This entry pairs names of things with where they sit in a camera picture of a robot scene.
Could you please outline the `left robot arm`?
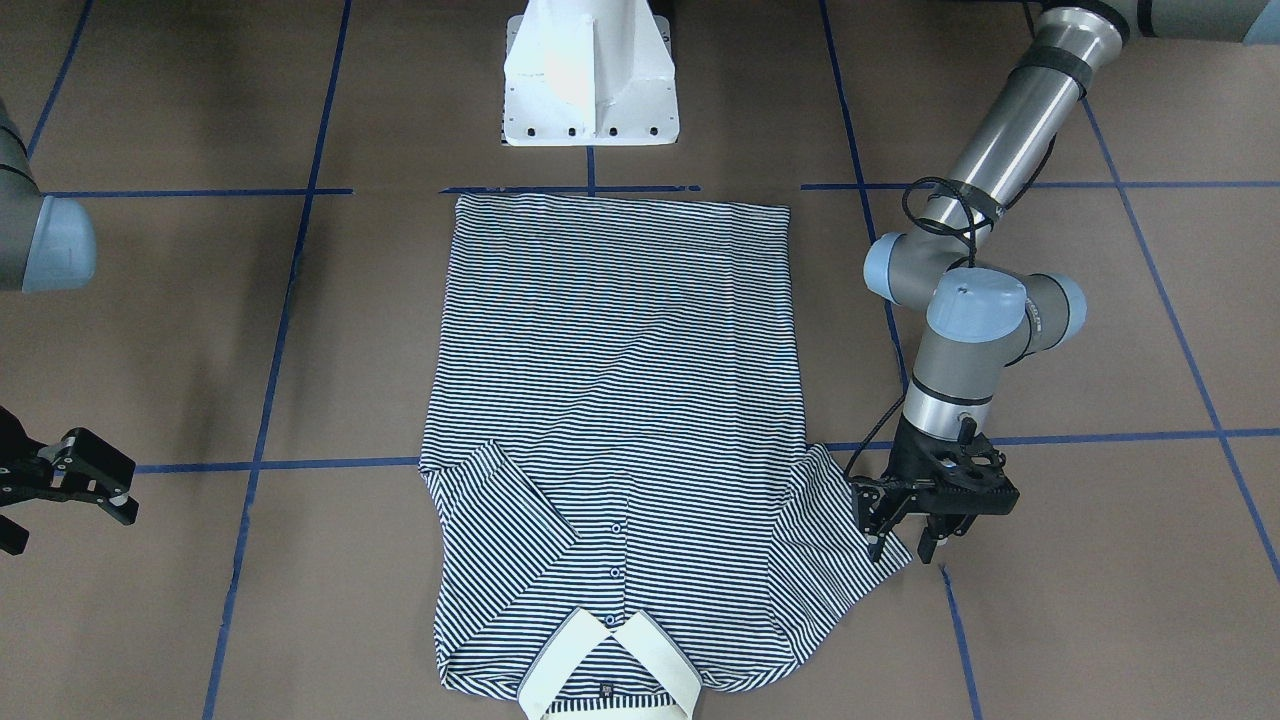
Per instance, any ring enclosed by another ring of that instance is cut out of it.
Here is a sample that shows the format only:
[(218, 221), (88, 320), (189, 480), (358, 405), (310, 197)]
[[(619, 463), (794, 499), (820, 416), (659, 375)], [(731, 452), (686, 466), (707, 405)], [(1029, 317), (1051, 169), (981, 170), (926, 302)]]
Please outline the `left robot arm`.
[(1012, 511), (1018, 489), (983, 432), (1000, 377), (1073, 338), (1087, 301), (1065, 275), (1020, 274), (978, 252), (1039, 177), (1097, 74), (1135, 36), (1276, 45), (1277, 4), (1046, 1), (1029, 47), (950, 172), (904, 190), (908, 231), (878, 238), (863, 265), (869, 291), (925, 318), (887, 468), (852, 477), (872, 562), (906, 516), (924, 518), (916, 556), (929, 562), (975, 519)]

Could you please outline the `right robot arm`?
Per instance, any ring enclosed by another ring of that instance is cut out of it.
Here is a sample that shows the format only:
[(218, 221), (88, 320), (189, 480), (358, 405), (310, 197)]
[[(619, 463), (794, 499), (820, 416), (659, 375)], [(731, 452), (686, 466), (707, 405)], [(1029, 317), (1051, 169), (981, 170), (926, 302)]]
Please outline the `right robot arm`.
[[(29, 150), (8, 109), (1, 110), (1, 287), (5, 292), (78, 290), (96, 272), (97, 247), (87, 211), (40, 190)], [(134, 461), (79, 427), (45, 445), (1, 410), (1, 501), (91, 503), (120, 524), (134, 524)]]

